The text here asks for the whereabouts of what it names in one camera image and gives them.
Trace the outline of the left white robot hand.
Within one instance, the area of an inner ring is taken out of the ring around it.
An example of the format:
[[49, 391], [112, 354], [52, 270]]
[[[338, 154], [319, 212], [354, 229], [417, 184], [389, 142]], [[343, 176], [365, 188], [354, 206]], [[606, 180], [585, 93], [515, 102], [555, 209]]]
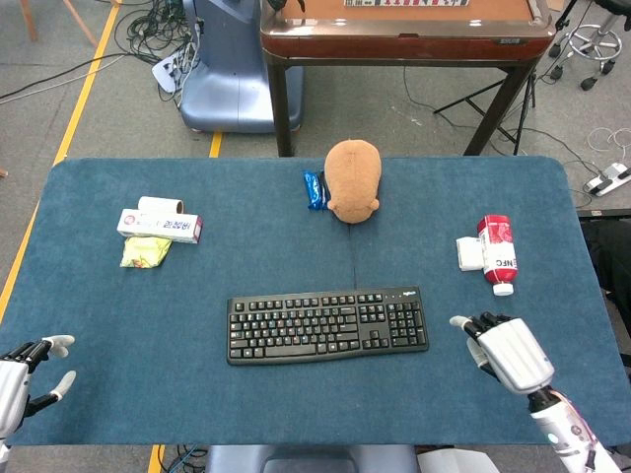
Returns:
[[61, 401], [76, 378], [75, 371], [62, 376], [48, 393], [32, 398], [31, 377], [38, 365], [53, 355], [65, 358], [75, 343], [72, 335], [53, 335], [27, 342], [1, 356], [1, 440], [13, 435], [25, 418]]

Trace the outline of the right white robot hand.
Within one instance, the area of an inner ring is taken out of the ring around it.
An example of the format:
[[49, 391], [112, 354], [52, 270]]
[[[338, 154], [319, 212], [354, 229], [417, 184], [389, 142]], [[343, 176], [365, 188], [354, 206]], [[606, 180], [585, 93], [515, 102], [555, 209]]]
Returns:
[[554, 367], [521, 318], [485, 311], [478, 317], [453, 316], [450, 325], [468, 335], [466, 346], [477, 367], [509, 391], [529, 395], [550, 383]]

